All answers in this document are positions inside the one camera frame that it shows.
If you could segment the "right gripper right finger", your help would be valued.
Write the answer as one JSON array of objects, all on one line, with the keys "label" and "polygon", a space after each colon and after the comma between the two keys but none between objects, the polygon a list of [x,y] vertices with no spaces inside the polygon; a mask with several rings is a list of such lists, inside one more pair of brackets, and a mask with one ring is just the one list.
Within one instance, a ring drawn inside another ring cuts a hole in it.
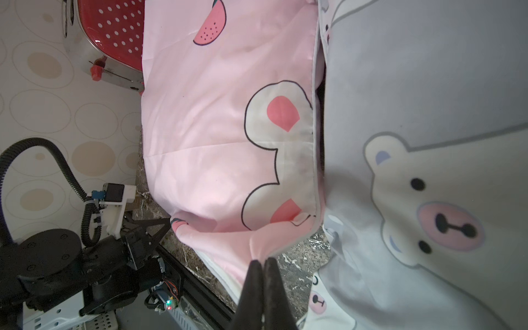
[{"label": "right gripper right finger", "polygon": [[297,330],[290,303],[283,285],[279,264],[268,258],[263,267],[264,329]]}]

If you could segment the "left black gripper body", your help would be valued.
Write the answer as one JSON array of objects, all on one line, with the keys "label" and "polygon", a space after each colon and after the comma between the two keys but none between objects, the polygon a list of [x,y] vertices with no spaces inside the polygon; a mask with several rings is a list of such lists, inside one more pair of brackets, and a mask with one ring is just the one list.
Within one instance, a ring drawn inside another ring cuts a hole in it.
[{"label": "left black gripper body", "polygon": [[1,317],[22,305],[49,312],[80,294],[79,316],[95,315],[132,303],[162,280],[155,253],[170,230],[169,219],[130,221],[121,238],[83,248],[71,230],[51,229],[1,247]]}]

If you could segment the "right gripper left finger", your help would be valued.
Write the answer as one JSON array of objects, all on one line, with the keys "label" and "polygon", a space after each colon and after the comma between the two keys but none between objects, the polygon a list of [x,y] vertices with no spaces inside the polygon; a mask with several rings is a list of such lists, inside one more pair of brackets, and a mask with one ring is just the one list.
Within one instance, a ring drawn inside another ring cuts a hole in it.
[{"label": "right gripper left finger", "polygon": [[263,325],[263,266],[258,260],[250,263],[246,280],[229,329],[259,330]]}]

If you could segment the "grey polar bear pillow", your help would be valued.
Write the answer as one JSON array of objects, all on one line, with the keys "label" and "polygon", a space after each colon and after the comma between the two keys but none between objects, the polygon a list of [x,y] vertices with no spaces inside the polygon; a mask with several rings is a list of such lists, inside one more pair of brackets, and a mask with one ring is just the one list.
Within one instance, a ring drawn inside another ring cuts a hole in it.
[{"label": "grey polar bear pillow", "polygon": [[305,329],[527,328],[527,2],[320,1]]}]

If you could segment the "pink cartoon pillow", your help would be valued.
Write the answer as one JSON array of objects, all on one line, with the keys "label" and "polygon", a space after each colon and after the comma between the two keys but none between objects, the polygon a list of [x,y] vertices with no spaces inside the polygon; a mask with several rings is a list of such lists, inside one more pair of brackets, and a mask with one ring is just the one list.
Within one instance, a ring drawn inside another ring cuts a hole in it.
[{"label": "pink cartoon pillow", "polygon": [[322,222],[319,46],[315,1],[145,5],[148,188],[235,301]]}]

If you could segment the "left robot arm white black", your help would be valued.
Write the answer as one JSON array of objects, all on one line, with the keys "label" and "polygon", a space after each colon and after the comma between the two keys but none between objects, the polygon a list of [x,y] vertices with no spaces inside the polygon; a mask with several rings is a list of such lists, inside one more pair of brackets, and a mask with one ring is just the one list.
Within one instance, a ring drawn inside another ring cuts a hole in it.
[{"label": "left robot arm white black", "polygon": [[1,176],[38,160],[46,174],[1,191],[1,328],[69,329],[131,304],[162,280],[155,255],[167,219],[134,221],[134,186],[82,186],[114,167],[98,141],[71,159],[52,141],[29,137],[1,154]]}]

